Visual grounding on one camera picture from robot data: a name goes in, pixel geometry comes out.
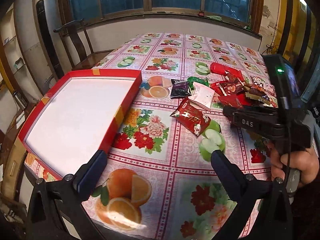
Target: chair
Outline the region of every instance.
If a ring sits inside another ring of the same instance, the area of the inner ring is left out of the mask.
[[[80,62],[77,65],[74,65],[74,63],[71,59],[68,47],[65,46],[69,60],[72,65],[72,70],[91,69],[100,60],[102,60],[106,55],[108,55],[112,51],[112,50],[104,50],[104,51],[98,51],[98,52],[93,51],[87,30],[85,28],[85,25],[83,24],[83,21],[84,21],[84,19],[72,21],[72,22],[66,23],[61,28],[53,30],[53,32],[55,32],[55,33],[68,32],[70,39],[71,39],[73,45],[75,46],[76,51],[78,52]],[[89,48],[90,48],[90,52],[91,52],[90,55],[87,55],[85,48],[84,48],[84,45],[78,35],[78,32],[77,32],[78,26],[81,26],[82,29],[84,30],[84,35],[87,39],[87,42],[88,42]]]

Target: wooden window frame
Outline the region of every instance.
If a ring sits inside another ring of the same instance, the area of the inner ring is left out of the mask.
[[[249,26],[251,31],[254,33],[259,34],[260,24],[261,24],[261,18],[262,18],[262,10],[263,10],[263,1],[264,0],[250,0],[249,4],[249,18],[248,22],[242,22],[224,15],[219,15],[217,13],[211,13],[211,12],[205,12],[205,16],[211,16],[216,15],[220,16],[224,22],[231,23],[233,25],[238,25],[239,28],[243,28],[245,26]],[[140,9],[131,9],[126,11],[120,11],[115,13],[110,13],[106,15],[100,15],[99,17],[92,18],[90,20],[87,20],[86,23],[89,25],[95,25],[95,24],[105,24],[110,20],[114,19],[120,19],[120,18],[126,18],[126,17],[132,17],[132,16],[143,16],[143,15],[150,15],[150,14],[161,14],[166,15],[170,14],[172,15],[183,15],[183,16],[192,16],[192,17],[199,17],[198,16],[199,11],[204,11],[204,3],[205,0],[201,0],[201,5],[199,10],[193,10],[193,9],[187,9],[187,8],[153,8],[152,7],[152,0],[143,0],[143,8]],[[71,9],[70,9],[70,3],[69,0],[58,0],[58,6],[59,6],[59,13],[61,17],[62,24],[68,23],[73,19]]]

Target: metal bolt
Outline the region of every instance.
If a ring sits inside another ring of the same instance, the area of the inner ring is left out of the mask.
[[[73,178],[73,175],[72,175],[72,174],[67,174],[67,175],[64,177],[64,179],[65,179],[66,181],[72,180],[72,178]]]
[[[246,174],[245,175],[245,178],[247,179],[247,180],[254,180],[254,176],[251,174],[251,173],[248,173],[248,174]]]
[[[42,178],[39,178],[39,179],[36,180],[36,184],[41,184],[42,181],[43,181],[43,179],[42,179]]]
[[[283,183],[283,179],[281,179],[280,177],[276,177],[276,182],[281,184],[281,183]]]

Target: finger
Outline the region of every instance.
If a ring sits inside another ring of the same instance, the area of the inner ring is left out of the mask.
[[[270,161],[272,165],[278,167],[279,169],[282,169],[283,164],[281,163],[280,155],[275,148],[273,148],[270,152]]]
[[[290,168],[299,169],[300,171],[305,171],[310,166],[311,156],[309,152],[297,151],[290,153]],[[281,156],[281,162],[284,165],[288,163],[288,154]]]
[[[269,142],[267,143],[267,147],[268,147],[269,150],[272,150],[272,149],[275,148],[275,145],[273,144],[273,142],[269,141]]]
[[[284,171],[279,169],[278,167],[276,166],[271,166],[271,179],[273,180],[274,178],[276,177],[280,177],[281,179],[284,180]]]

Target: tablecloth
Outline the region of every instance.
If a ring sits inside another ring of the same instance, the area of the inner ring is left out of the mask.
[[[211,164],[199,154],[203,136],[196,137],[170,117],[182,101],[170,99],[171,79],[196,76],[208,78],[209,83],[224,80],[218,74],[196,71],[199,62],[208,67],[218,62],[241,70],[247,83],[262,85],[273,105],[277,104],[263,59],[250,48],[182,33],[146,33],[130,39],[95,66],[139,69],[143,78],[94,196],[83,202],[96,223],[155,239],[207,240],[234,209],[236,203],[229,200]],[[225,154],[232,163],[257,179],[270,178],[265,138],[230,128],[217,100],[211,111],[196,108],[220,124]],[[46,181],[56,180],[30,154],[25,165]],[[240,236],[249,233],[257,206],[258,202]],[[106,216],[110,212],[114,214],[112,221]]]

